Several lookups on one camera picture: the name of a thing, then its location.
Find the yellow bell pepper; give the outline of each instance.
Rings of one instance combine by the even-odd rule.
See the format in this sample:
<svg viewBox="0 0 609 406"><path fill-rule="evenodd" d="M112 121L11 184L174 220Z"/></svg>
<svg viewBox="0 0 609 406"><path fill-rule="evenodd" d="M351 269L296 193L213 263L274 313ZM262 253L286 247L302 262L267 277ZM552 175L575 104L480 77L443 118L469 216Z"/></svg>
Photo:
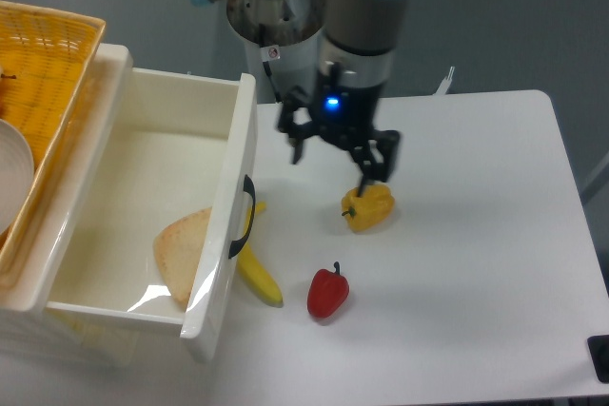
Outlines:
<svg viewBox="0 0 609 406"><path fill-rule="evenodd" d="M361 232L384 221L395 204L391 190L384 184L369 185L358 197L358 188L349 190L341 200L343 217L354 232Z"/></svg>

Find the black handle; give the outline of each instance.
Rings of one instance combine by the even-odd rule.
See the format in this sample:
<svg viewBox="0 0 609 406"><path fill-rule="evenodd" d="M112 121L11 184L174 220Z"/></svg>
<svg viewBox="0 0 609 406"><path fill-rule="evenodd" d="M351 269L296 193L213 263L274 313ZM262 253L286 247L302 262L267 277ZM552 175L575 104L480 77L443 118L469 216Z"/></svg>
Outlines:
<svg viewBox="0 0 609 406"><path fill-rule="evenodd" d="M239 254L246 245L249 234L251 233L251 227L254 224L254 216L256 215L256 188L254 187L254 182L251 181L251 178L249 178L247 175L244 177L244 192L247 192L251 196L252 200L251 214L249 215L249 225L247 226L246 233L242 238L230 242L230 248L228 249L229 259L232 259Z"/></svg>

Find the black object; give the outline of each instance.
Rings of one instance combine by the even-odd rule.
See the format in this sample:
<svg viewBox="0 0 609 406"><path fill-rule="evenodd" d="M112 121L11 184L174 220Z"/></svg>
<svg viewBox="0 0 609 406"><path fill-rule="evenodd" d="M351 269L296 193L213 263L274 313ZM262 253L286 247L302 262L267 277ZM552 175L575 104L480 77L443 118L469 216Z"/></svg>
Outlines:
<svg viewBox="0 0 609 406"><path fill-rule="evenodd" d="M251 233L251 227L254 224L254 216L256 215L256 188L254 187L254 182L251 181L251 178L249 178L247 175L244 176L244 192L247 192L251 196L252 200L251 214L249 215L249 225L247 226L246 233L239 240L230 242L230 248L228 248L229 259L232 259L239 254L246 245L249 234Z"/></svg>
<svg viewBox="0 0 609 406"><path fill-rule="evenodd" d="M341 73L340 64L334 64L327 76L318 72L310 100L301 87L291 89L284 97L277 129L287 135L294 147L293 164L303 157L304 141L315 135L347 151L362 171L360 196L368 182L389 180L401 136L396 130L379 131L372 124L382 85L341 87L338 84ZM294 112L300 108L308 110L311 121L300 125L294 122ZM375 156L373 148L380 158Z"/></svg>
<svg viewBox="0 0 609 406"><path fill-rule="evenodd" d="M599 381L609 384L609 335L590 337L588 348Z"/></svg>

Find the wicker basket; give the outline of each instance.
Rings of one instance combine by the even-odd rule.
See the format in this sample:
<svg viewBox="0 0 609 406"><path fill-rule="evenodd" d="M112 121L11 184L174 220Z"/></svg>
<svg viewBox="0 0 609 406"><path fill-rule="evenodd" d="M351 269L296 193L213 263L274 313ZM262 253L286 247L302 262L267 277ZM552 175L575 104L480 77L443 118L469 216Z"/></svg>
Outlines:
<svg viewBox="0 0 609 406"><path fill-rule="evenodd" d="M0 234L0 275L15 264L19 243L44 194L89 64L104 34L100 19L0 1L0 118L17 127L34 157L34 181L12 226Z"/></svg>

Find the black cable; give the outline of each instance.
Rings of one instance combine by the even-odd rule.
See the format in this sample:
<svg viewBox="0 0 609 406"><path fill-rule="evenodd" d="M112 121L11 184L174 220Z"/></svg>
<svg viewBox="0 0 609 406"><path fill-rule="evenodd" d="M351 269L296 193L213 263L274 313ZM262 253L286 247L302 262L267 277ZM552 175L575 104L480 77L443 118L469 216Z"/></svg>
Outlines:
<svg viewBox="0 0 609 406"><path fill-rule="evenodd" d="M279 93L279 89L277 88L277 85L275 85L275 79L273 78L273 72L270 71L270 64L268 63L268 61L263 61L263 67L265 68L265 73L266 73L266 76L268 77L268 81L270 82L270 85L273 87L273 93L275 94L275 102L280 104L282 102L282 96Z"/></svg>

